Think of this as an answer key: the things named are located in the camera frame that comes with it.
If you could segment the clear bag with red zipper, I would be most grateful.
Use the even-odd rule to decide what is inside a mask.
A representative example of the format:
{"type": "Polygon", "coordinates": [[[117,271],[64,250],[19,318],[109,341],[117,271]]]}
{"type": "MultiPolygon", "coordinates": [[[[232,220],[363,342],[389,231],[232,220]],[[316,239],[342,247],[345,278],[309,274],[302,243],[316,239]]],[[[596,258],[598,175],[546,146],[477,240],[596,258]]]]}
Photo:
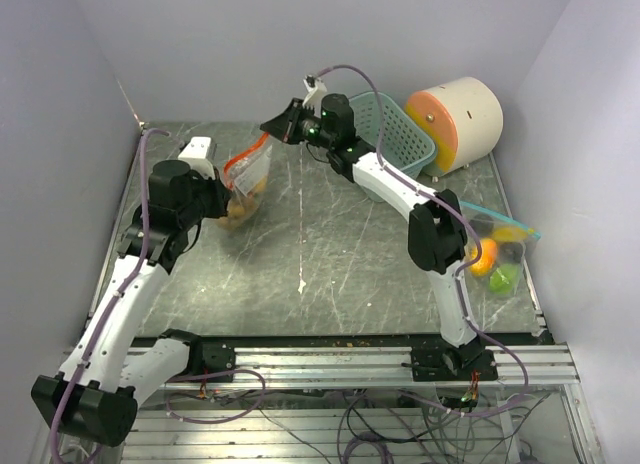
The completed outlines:
{"type": "Polygon", "coordinates": [[[253,197],[257,201],[258,210],[266,189],[257,196],[249,196],[249,192],[263,177],[267,176],[269,180],[271,157],[272,144],[269,142],[269,135],[262,133],[254,144],[227,161],[223,168],[223,182],[230,189],[231,198],[253,197]]]}

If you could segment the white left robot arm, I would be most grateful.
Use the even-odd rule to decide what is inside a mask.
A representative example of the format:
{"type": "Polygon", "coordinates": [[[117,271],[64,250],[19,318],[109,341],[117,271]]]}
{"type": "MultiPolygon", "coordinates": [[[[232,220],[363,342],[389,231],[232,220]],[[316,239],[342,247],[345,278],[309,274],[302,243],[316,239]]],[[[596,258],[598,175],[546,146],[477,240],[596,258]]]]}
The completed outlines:
{"type": "Polygon", "coordinates": [[[118,250],[109,287],[72,353],[53,377],[39,376],[31,397],[50,429],[116,447],[139,407],[173,377],[203,371],[201,340],[167,330],[152,348],[129,357],[142,318],[189,251],[189,233],[227,213],[230,191],[207,158],[163,160],[141,182],[141,203],[118,250]]]}

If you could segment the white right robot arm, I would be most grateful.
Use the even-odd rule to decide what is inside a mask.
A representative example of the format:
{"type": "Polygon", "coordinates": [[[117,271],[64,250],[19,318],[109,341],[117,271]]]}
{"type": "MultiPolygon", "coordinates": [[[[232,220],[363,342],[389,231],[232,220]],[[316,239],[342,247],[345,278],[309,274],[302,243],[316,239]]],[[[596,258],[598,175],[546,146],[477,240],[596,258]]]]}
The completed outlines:
{"type": "Polygon", "coordinates": [[[408,254],[427,274],[436,296],[442,371],[455,380],[471,373],[484,346],[465,283],[467,232],[455,193],[429,190],[379,157],[356,131],[354,111],[342,94],[326,95],[319,115],[294,98],[260,130],[284,144],[325,150],[335,173],[382,198],[407,221],[408,254]]]}

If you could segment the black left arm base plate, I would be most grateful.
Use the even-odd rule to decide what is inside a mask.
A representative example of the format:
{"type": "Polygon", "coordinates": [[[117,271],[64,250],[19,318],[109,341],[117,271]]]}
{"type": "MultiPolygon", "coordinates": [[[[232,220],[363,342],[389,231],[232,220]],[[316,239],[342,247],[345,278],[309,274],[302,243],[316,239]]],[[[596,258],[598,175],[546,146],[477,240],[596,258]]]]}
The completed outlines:
{"type": "Polygon", "coordinates": [[[236,368],[236,352],[226,342],[198,337],[190,350],[188,371],[191,376],[214,374],[206,379],[212,383],[231,382],[236,368]]]}

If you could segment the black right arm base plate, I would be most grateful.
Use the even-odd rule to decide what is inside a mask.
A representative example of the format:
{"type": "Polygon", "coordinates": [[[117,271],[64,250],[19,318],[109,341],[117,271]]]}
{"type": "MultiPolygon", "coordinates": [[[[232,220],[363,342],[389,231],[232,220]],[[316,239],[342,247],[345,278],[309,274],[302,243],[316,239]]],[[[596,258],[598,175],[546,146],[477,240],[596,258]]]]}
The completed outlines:
{"type": "Polygon", "coordinates": [[[498,379],[493,352],[477,343],[461,348],[448,345],[413,348],[409,356],[410,361],[402,366],[411,370],[415,382],[498,379]]]}

